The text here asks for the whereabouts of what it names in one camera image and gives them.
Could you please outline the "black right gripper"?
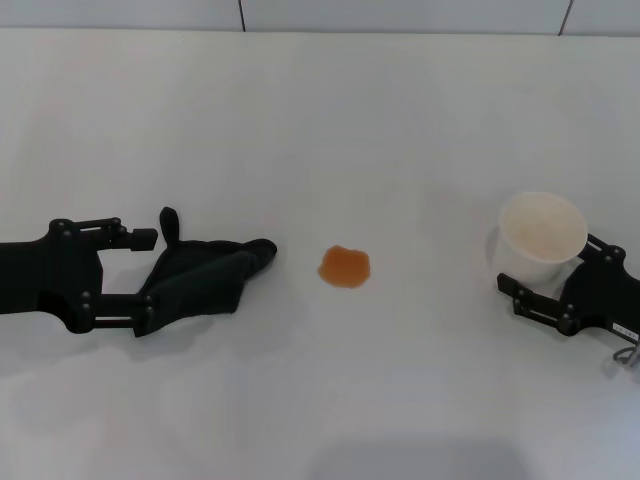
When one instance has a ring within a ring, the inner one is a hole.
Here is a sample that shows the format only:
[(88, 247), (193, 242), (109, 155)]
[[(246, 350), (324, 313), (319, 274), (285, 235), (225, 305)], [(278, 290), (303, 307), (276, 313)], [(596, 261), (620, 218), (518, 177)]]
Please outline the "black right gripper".
[(579, 253), (582, 263), (566, 279), (559, 300), (543, 296), (504, 273), (498, 290), (512, 299), (513, 312), (566, 336), (587, 328), (607, 330), (639, 344), (639, 280), (624, 267), (626, 252), (591, 233)]

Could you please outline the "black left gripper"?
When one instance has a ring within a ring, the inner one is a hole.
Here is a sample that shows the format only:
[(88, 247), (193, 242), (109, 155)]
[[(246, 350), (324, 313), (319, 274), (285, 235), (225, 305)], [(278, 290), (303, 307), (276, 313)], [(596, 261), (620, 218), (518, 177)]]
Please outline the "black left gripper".
[(40, 239), (1, 245), (1, 313), (44, 312), (67, 330), (130, 329), (148, 333), (153, 300), (137, 294), (101, 294), (98, 251), (152, 251), (154, 228), (127, 229), (118, 217), (74, 222), (54, 219)]

